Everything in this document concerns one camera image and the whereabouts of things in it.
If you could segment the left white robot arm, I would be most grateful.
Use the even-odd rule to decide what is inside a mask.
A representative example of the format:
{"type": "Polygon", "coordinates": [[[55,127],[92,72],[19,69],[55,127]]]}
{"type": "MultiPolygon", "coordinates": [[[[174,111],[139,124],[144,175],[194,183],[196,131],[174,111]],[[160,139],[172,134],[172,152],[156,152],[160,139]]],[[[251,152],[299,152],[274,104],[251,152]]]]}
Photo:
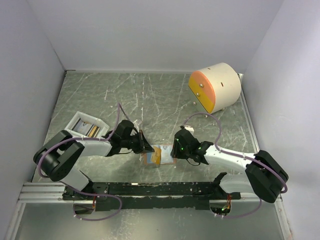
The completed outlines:
{"type": "Polygon", "coordinates": [[[86,200],[94,193],[94,183],[76,169],[77,160],[91,156],[111,157],[119,155],[122,149],[135,154],[155,151],[133,122],[122,120],[115,130],[99,139],[73,137],[68,131],[61,130],[35,153],[33,161],[51,181],[72,187],[77,196],[86,200]]]}

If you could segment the brown leather card holder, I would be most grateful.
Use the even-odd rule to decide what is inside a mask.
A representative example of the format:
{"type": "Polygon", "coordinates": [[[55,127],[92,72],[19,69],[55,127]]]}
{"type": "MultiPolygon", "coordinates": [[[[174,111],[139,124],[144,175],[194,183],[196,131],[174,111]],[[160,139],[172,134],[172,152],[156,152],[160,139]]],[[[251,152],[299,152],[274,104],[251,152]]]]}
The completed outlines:
{"type": "MultiPolygon", "coordinates": [[[[171,152],[173,150],[173,145],[165,144],[165,145],[152,145],[152,147],[158,147],[161,148],[161,163],[160,165],[173,165],[176,164],[177,159],[173,158],[171,156],[171,152]]],[[[154,163],[151,163],[151,155],[152,152],[149,153],[142,153],[140,156],[140,160],[145,164],[145,165],[153,165],[153,166],[160,166],[156,165],[154,163]]]]}

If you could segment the gold credit card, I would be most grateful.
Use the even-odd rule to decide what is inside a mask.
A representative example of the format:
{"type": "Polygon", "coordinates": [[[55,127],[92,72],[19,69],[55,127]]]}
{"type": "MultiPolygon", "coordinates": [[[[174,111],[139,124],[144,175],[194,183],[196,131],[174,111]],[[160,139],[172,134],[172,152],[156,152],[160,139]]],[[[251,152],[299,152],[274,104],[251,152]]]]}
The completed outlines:
{"type": "Polygon", "coordinates": [[[162,155],[162,150],[161,148],[154,146],[153,147],[154,152],[152,152],[150,161],[153,164],[160,165],[161,164],[161,155],[162,155]]]}

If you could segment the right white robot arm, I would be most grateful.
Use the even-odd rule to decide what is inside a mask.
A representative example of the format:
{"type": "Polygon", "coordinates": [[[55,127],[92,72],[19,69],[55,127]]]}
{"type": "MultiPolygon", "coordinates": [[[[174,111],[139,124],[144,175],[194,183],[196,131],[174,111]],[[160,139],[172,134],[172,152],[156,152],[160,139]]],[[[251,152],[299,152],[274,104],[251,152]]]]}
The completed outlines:
{"type": "Polygon", "coordinates": [[[190,131],[181,128],[174,135],[171,156],[192,159],[198,164],[221,165],[239,172],[225,174],[212,186],[212,193],[223,199],[231,193],[255,194],[268,203],[274,203],[281,193],[288,190],[288,174],[265,150],[258,153],[242,153],[219,147],[212,142],[199,142],[190,131]]]}

